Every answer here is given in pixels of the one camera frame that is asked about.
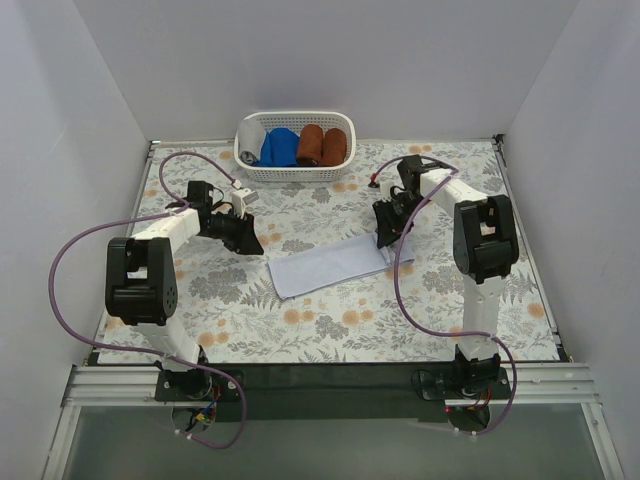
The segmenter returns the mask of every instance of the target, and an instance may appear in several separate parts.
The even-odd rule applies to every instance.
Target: glass panel
[[[580,405],[516,405],[475,440],[409,419],[254,421],[222,452],[174,436],[170,415],[83,408],[65,478],[603,478]],[[215,424],[204,435],[229,438],[236,427]]]

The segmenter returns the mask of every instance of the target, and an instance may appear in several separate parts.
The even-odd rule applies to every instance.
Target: white cloth
[[[255,118],[245,118],[238,125],[238,151],[240,160],[251,165],[260,160],[260,150],[267,131]]]
[[[271,260],[269,270],[278,296],[283,300],[296,297],[393,267],[394,246],[378,250],[376,239],[372,233]],[[400,263],[414,259],[415,254],[405,242]]]

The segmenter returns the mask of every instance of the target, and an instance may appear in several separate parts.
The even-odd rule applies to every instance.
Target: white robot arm
[[[395,242],[417,204],[453,173],[448,165],[419,155],[400,161],[398,172],[404,188],[398,193],[392,182],[383,182],[382,200],[373,205],[378,247]],[[487,196],[455,178],[431,200],[454,219],[453,257],[464,282],[462,331],[496,335],[505,277],[519,256],[511,201],[505,195]],[[490,338],[463,336],[456,360],[473,384],[495,376],[500,357]]]
[[[180,211],[181,203],[171,204],[170,216],[132,237],[109,242],[107,311],[142,333],[154,349],[167,357],[206,363],[203,350],[187,334],[182,319],[173,317],[178,304],[173,254],[195,236],[220,239],[227,249],[241,255],[264,253],[254,232],[254,218],[245,211],[246,204],[255,200],[257,193],[240,189],[231,197],[232,208],[228,213],[215,212],[222,202],[213,203],[213,186],[191,181],[185,197],[189,208]],[[161,366],[172,372],[187,370],[171,360],[161,362]],[[202,379],[188,379],[188,383],[193,385],[193,395],[199,393],[203,384],[207,385]]]

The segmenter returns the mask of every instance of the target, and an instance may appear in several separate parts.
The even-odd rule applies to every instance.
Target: white wall
[[[28,480],[87,352],[51,314],[50,263],[75,233],[130,214],[147,146],[71,0],[3,1],[0,25],[0,477]],[[63,260],[61,306],[85,334],[115,233]]]
[[[577,0],[75,0],[142,131],[335,109],[361,138],[506,132]]]
[[[560,333],[640,478],[640,3],[581,0],[506,137]]]

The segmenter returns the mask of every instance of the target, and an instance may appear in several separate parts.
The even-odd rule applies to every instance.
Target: floral pattern
[[[236,165],[229,146],[196,147],[216,160],[259,200],[249,206],[265,255],[234,255],[221,242],[195,238],[174,255],[179,316],[209,360],[224,362],[393,362],[443,361],[453,357],[455,339],[418,332],[402,317],[393,292],[393,275],[381,272],[282,301],[267,262],[317,245],[374,231],[371,205],[379,192],[367,187],[385,160],[424,153],[460,168],[459,178],[490,194],[506,193],[489,142],[359,144],[349,171],[334,183],[259,183]],[[158,148],[146,180],[140,216],[162,211],[169,197],[160,186],[158,167],[176,148]],[[399,178],[395,168],[382,178]],[[206,180],[228,195],[228,181],[206,162],[178,157],[165,168],[173,191],[184,194],[188,180]],[[148,224],[136,225],[135,231]],[[419,215],[408,237],[417,258],[401,269],[405,303],[417,321],[431,329],[460,331],[462,277],[452,259],[452,220],[435,205]],[[537,280],[523,242],[520,259],[501,298],[498,334],[519,360],[557,360],[556,346]],[[148,346],[119,321],[106,323],[105,341]],[[100,363],[150,363],[155,358],[104,351]]]

